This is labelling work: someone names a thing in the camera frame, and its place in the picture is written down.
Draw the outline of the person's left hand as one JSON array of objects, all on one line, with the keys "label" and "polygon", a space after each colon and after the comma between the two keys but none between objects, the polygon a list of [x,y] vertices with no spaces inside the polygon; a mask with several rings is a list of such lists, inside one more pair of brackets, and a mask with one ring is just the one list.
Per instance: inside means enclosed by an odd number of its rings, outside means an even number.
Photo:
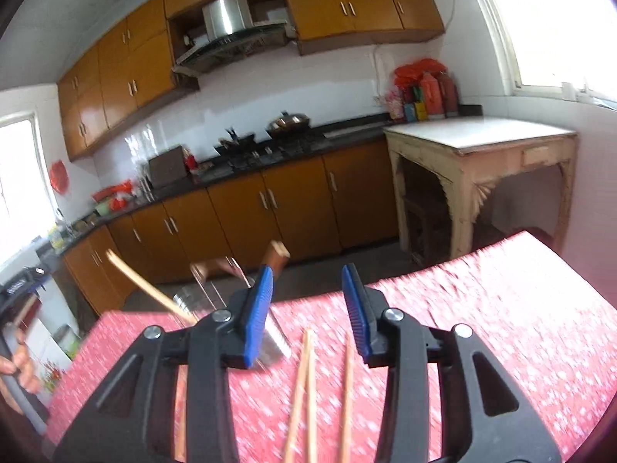
[{"label": "person's left hand", "polygon": [[12,358],[1,357],[0,373],[5,376],[17,375],[20,387],[30,394],[39,392],[40,382],[35,376],[34,363],[23,341],[19,343]]}]

